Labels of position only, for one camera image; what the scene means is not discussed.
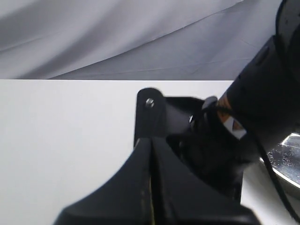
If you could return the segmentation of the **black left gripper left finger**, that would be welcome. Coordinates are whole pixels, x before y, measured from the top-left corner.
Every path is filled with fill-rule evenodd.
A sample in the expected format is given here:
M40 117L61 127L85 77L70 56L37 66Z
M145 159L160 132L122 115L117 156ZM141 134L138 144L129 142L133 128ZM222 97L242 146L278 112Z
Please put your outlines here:
M99 189L67 206L56 225L150 225L151 141L139 139L124 165Z

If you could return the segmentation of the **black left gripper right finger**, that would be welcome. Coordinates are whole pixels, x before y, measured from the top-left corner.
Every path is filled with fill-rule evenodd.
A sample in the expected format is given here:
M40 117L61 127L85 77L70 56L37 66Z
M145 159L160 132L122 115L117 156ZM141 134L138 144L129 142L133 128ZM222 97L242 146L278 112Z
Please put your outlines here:
M194 176L163 138L151 140L151 196L156 225L235 225L234 203Z

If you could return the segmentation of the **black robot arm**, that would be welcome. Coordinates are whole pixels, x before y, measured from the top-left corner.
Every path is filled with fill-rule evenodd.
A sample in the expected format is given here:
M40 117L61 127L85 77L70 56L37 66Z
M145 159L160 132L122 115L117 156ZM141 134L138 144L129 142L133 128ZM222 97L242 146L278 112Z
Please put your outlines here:
M290 216L300 218L268 152L300 126L300 3L281 2L276 32L222 97L137 93L133 152L99 189L67 206L57 225L257 225L240 204L257 159Z

